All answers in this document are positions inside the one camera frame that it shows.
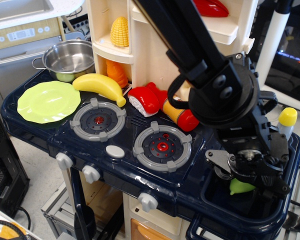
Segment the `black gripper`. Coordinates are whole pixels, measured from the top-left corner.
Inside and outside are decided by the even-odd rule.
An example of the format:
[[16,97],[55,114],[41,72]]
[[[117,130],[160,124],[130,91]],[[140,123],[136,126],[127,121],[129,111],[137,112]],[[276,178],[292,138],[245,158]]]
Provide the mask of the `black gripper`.
[[266,190],[283,198],[291,188],[284,181],[289,160],[288,140],[266,115],[278,100],[271,91],[250,94],[241,113],[215,129],[221,150],[209,149],[206,161],[222,180],[236,179],[251,190]]

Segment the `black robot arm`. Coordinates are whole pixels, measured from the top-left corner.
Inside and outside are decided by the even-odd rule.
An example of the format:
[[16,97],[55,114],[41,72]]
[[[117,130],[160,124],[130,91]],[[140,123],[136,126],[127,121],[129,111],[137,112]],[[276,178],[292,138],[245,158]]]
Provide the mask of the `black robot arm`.
[[261,91],[250,60],[223,56],[191,0],[137,0],[136,6],[167,46],[179,76],[168,89],[168,100],[190,109],[204,126],[214,130],[229,157],[232,177],[278,197],[290,192],[283,180],[289,160],[288,141],[266,115],[278,100]]

